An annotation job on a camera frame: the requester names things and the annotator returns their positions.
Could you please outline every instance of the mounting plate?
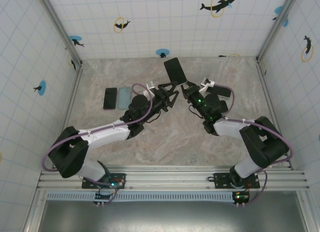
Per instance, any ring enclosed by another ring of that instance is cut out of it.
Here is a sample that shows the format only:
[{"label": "mounting plate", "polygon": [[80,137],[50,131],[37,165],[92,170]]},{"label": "mounting plate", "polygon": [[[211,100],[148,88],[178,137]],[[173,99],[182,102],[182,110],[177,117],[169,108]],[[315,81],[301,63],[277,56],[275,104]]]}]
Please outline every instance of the mounting plate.
[{"label": "mounting plate", "polygon": [[[214,173],[213,177],[215,188],[234,188],[230,184],[230,173]],[[254,175],[248,177],[241,188],[248,188],[248,184],[250,184],[250,188],[260,188],[258,176]]]},{"label": "mounting plate", "polygon": [[[110,175],[105,175],[104,177],[102,177],[102,179],[100,180],[100,182],[105,182],[105,183],[112,183],[113,181],[116,182],[116,180],[121,181],[122,182],[122,186],[117,186],[118,189],[122,189],[125,188],[125,184],[126,184],[126,174],[125,173],[111,173]],[[82,188],[88,188],[88,189],[92,189],[92,188],[110,188],[109,186],[104,186],[104,185],[98,185],[95,183],[92,183],[90,181],[87,181],[85,178],[82,180]]]}]

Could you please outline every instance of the beige marble floor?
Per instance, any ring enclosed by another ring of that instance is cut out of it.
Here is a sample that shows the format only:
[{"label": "beige marble floor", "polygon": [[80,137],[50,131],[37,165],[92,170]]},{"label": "beige marble floor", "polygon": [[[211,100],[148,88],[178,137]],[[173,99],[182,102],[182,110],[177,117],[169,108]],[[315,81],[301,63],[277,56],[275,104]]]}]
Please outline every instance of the beige marble floor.
[{"label": "beige marble floor", "polygon": [[[180,58],[189,81],[199,84],[204,77],[234,89],[235,104],[230,118],[269,117],[254,58]],[[69,125],[76,129],[109,124],[124,110],[103,110],[107,87],[124,87],[133,83],[169,82],[165,59],[87,60],[72,108]],[[202,120],[188,111],[182,94],[169,112],[137,137],[100,147],[88,155],[105,164],[132,165],[234,165],[248,152],[242,140],[206,133]]]}]

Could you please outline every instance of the grid pattern wall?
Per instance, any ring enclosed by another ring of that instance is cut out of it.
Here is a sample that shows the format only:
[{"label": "grid pattern wall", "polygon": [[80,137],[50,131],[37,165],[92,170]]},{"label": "grid pattern wall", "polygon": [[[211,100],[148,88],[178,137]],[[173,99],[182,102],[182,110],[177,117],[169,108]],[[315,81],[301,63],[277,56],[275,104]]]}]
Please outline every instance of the grid pattern wall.
[{"label": "grid pattern wall", "polygon": [[38,0],[0,0],[0,231],[23,228],[75,79],[67,57]]},{"label": "grid pattern wall", "polygon": [[50,2],[81,58],[103,59],[256,56],[285,0]]},{"label": "grid pattern wall", "polygon": [[319,15],[320,0],[297,0],[262,70],[281,130],[295,148],[293,166],[307,172],[320,222]]}]

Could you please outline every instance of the dolphin sticker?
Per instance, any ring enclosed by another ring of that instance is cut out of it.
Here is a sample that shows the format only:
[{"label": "dolphin sticker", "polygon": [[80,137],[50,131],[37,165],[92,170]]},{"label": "dolphin sticker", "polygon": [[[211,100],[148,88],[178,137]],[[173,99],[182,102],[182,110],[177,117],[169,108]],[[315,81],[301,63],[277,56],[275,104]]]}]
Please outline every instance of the dolphin sticker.
[{"label": "dolphin sticker", "polygon": [[218,5],[213,6],[213,7],[206,7],[203,3],[201,4],[201,8],[202,9],[206,9],[209,11],[215,11],[215,13],[218,13],[221,9],[226,8],[226,7],[232,7],[231,3],[233,3],[235,0],[220,0],[218,3]]},{"label": "dolphin sticker", "polygon": [[36,88],[33,88],[34,89],[34,92],[36,91],[36,90],[41,90],[41,88],[42,88],[42,86],[37,86]]},{"label": "dolphin sticker", "polygon": [[116,23],[115,26],[117,28],[123,29],[123,28],[126,28],[128,26],[129,22],[131,22],[131,21],[127,20],[126,23],[123,25],[123,27],[122,27],[122,23],[120,23],[120,24]]},{"label": "dolphin sticker", "polygon": [[72,60],[71,60],[71,64],[73,65],[73,68],[74,68],[75,70],[77,70],[75,63],[74,63]]},{"label": "dolphin sticker", "polygon": [[305,51],[305,54],[307,55],[310,52],[310,49],[311,49],[311,40],[310,40],[310,37],[308,38],[307,36],[305,36],[303,40],[306,40],[306,51]]},{"label": "dolphin sticker", "polygon": [[85,47],[84,44],[79,43],[79,41],[82,40],[82,37],[76,36],[76,35],[72,35],[69,37],[70,37],[71,41],[73,41],[74,46],[79,45],[79,46]]}]

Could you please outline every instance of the gray floor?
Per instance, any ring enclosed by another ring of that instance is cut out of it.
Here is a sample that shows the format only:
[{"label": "gray floor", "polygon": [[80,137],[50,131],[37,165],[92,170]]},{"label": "gray floor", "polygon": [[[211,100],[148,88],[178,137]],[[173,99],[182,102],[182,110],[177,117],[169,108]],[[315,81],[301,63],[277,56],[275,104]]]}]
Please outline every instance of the gray floor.
[{"label": "gray floor", "polygon": [[39,231],[303,232],[295,192],[265,192],[246,208],[223,202],[49,201]]},{"label": "gray floor", "polygon": [[[105,88],[169,82],[165,59],[88,60],[72,108],[69,125],[87,129],[119,119],[123,110],[103,110]],[[189,81],[200,84],[204,77],[234,89],[235,105],[230,118],[269,117],[254,58],[181,58]],[[188,111],[179,95],[175,106],[139,136],[114,142],[92,151],[88,157],[105,164],[140,165],[234,165],[248,156],[241,140],[215,137],[205,132],[202,120]]]}]

